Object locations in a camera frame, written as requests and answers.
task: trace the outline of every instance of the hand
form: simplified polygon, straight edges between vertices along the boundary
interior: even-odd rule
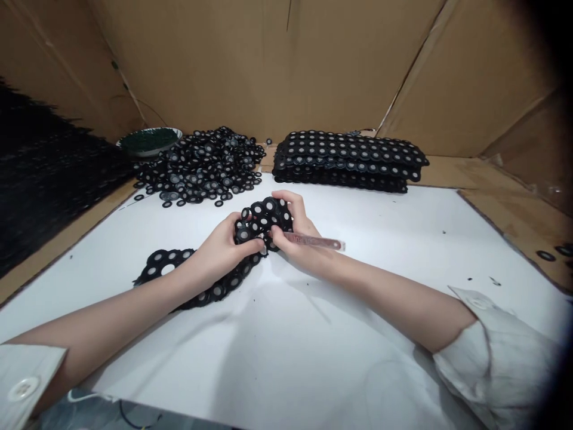
[[[226,217],[191,258],[177,268],[188,277],[201,277],[202,285],[206,285],[202,291],[233,270],[243,258],[263,249],[264,242],[260,238],[235,245],[235,221],[240,218],[239,212]]]
[[[292,227],[295,233],[308,236],[322,237],[315,225],[307,218],[302,196],[290,191],[273,191],[273,197],[283,199],[288,203],[292,214]],[[319,278],[325,278],[330,271],[337,255],[336,251],[318,248],[310,245],[300,245],[290,242],[278,226],[272,227],[273,242],[299,268]]]

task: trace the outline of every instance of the cardboard box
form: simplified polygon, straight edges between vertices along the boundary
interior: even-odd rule
[[[144,124],[227,125],[273,139],[261,162],[270,172],[292,130],[382,123],[378,136],[430,155],[416,186],[459,189],[573,291],[553,249],[573,242],[563,95],[518,2],[316,0],[289,10],[274,0],[7,0],[0,35],[0,75],[110,141]],[[487,161],[469,158],[478,155]],[[0,302],[132,191],[119,189],[0,279]]]

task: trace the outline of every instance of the white table surface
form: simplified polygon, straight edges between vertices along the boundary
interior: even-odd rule
[[[565,296],[454,190],[392,195],[263,174],[221,208],[128,200],[0,311],[0,342],[130,289],[153,251],[198,248],[229,212],[281,188],[302,194],[321,234],[344,240],[349,256],[449,294],[448,285],[480,291],[561,340]],[[84,385],[248,429],[477,425],[420,348],[274,253],[225,300],[168,316]]]

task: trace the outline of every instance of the small black ring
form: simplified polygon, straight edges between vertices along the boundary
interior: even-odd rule
[[[547,251],[537,251],[536,254],[545,261],[554,262],[556,260],[555,256]]]
[[[555,250],[565,256],[565,257],[573,257],[573,250],[569,247],[565,247],[565,246],[556,246]]]

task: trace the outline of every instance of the white shirt sleeve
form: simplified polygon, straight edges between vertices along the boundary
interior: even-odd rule
[[[489,429],[526,428],[553,377],[557,344],[477,291],[450,288],[478,321],[434,354],[440,377]]]
[[[66,355],[42,345],[0,345],[0,429],[21,430]]]

